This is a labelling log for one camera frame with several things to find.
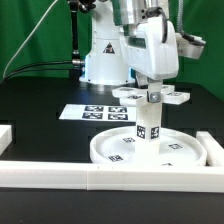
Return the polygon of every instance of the white block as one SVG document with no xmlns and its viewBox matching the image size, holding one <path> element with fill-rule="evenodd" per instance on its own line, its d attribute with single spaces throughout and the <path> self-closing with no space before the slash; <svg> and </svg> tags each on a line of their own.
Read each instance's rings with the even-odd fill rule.
<svg viewBox="0 0 224 224">
<path fill-rule="evenodd" d="M 171 92 L 162 94 L 162 102 L 168 104 L 182 104 L 190 99 L 190 93 Z"/>
<path fill-rule="evenodd" d="M 138 89 L 130 87 L 119 87 L 112 90 L 112 95 L 116 98 L 128 97 L 138 93 Z"/>
<path fill-rule="evenodd" d="M 87 190 L 123 190 L 123 171 L 111 166 L 99 165 L 88 170 Z"/>
<path fill-rule="evenodd" d="M 147 98 L 143 95 L 132 95 L 125 98 L 120 98 L 120 104 L 122 106 L 141 107 L 147 104 Z"/>
<path fill-rule="evenodd" d="M 10 125 L 0 125 L 0 155 L 12 142 L 12 129 Z"/>
<path fill-rule="evenodd" d="M 197 132 L 197 140 L 207 150 L 207 163 L 210 166 L 224 166 L 224 150 L 206 131 Z"/>
<path fill-rule="evenodd" d="M 168 93 L 172 93 L 174 91 L 175 91 L 175 86 L 173 86 L 173 85 L 162 85 L 162 90 L 161 90 L 162 94 L 168 94 Z"/>
<path fill-rule="evenodd" d="M 91 164 L 0 162 L 0 187 L 86 189 Z"/>
</svg>

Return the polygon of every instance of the black tabletop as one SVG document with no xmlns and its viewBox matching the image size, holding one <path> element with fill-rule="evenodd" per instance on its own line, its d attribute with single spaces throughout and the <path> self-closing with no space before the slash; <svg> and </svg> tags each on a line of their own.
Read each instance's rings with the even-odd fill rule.
<svg viewBox="0 0 224 224">
<path fill-rule="evenodd" d="M 180 106 L 164 105 L 162 126 L 195 136 L 209 131 L 224 145 L 224 102 L 195 84 Z M 133 122 L 59 120 L 66 104 L 119 105 L 111 91 L 60 78 L 14 78 L 0 86 L 0 124 L 13 142 L 1 160 L 90 163 L 97 133 Z M 0 188 L 0 223 L 223 223 L 224 194 Z"/>
</svg>

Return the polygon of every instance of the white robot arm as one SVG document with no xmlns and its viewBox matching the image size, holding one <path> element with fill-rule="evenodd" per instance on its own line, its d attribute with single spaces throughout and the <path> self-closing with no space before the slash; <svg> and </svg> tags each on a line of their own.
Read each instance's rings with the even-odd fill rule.
<svg viewBox="0 0 224 224">
<path fill-rule="evenodd" d="M 174 78 L 178 73 L 178 50 L 176 34 L 166 14 L 168 0 L 111 0 L 113 4 L 114 23 L 121 27 L 120 44 L 122 54 L 128 66 L 136 71 L 139 89 L 120 87 L 113 90 L 113 96 L 120 98 L 123 106 L 136 107 L 135 128 L 118 128 L 102 133 L 108 139 L 102 143 L 103 137 L 95 137 L 91 142 L 90 156 L 93 162 L 108 162 L 118 158 L 118 163 L 135 164 L 187 164 L 185 147 L 189 137 L 183 133 L 167 131 L 161 128 L 162 103 L 181 104 L 190 98 L 189 93 L 174 92 L 173 86 L 163 86 L 163 79 Z M 131 145 L 123 143 L 123 136 L 130 138 L 133 133 L 135 142 L 134 155 L 130 156 Z M 184 149 L 175 153 L 172 146 Z M 205 164 L 206 152 L 203 148 L 192 149 L 186 146 L 187 152 L 199 150 L 201 156 L 197 162 L 189 164 Z M 110 152 L 103 160 L 97 151 Z"/>
</svg>

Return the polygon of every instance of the warning sticker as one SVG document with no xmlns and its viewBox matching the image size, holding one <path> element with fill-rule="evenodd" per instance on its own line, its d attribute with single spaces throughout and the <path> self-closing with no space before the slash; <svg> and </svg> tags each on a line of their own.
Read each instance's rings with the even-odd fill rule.
<svg viewBox="0 0 224 224">
<path fill-rule="evenodd" d="M 109 43 L 107 45 L 107 47 L 105 48 L 105 50 L 103 51 L 103 53 L 106 53 L 106 54 L 115 54 L 114 49 L 113 49 L 113 46 L 112 46 L 111 43 Z"/>
</svg>

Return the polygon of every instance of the white plastic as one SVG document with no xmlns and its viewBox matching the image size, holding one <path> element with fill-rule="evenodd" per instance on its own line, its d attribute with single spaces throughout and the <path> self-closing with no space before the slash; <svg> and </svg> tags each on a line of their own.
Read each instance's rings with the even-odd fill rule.
<svg viewBox="0 0 224 224">
<path fill-rule="evenodd" d="M 137 38 L 145 41 L 146 48 L 129 44 L 129 37 L 121 35 L 121 47 L 124 59 L 134 70 L 153 80 L 176 77 L 179 65 L 176 36 L 173 25 L 168 21 L 168 37 L 162 43 L 163 23 L 161 17 L 148 19 L 137 27 Z"/>
<path fill-rule="evenodd" d="M 207 150 L 207 163 L 209 166 L 224 166 L 224 149 L 218 142 L 205 131 L 197 132 L 196 136 L 197 140 L 203 145 L 203 147 Z"/>
<path fill-rule="evenodd" d="M 12 142 L 11 125 L 0 125 L 0 155 Z"/>
<path fill-rule="evenodd" d="M 104 131 L 92 139 L 90 158 L 95 164 L 133 166 L 184 167 L 206 163 L 206 150 L 195 138 L 181 132 L 162 128 L 158 154 L 151 148 L 136 152 L 137 141 L 134 126 Z"/>
<path fill-rule="evenodd" d="M 180 105 L 190 99 L 190 93 L 171 92 L 162 94 L 162 102 L 167 104 Z"/>
<path fill-rule="evenodd" d="M 203 46 L 195 46 L 190 44 L 187 40 L 183 39 L 179 33 L 176 33 L 176 39 L 177 39 L 177 50 L 179 56 L 193 59 L 200 58 L 204 50 Z"/>
<path fill-rule="evenodd" d="M 121 53 L 119 32 L 113 22 L 112 3 L 96 1 L 92 12 L 92 49 L 86 56 L 80 81 L 96 85 L 134 83 Z"/>
</svg>

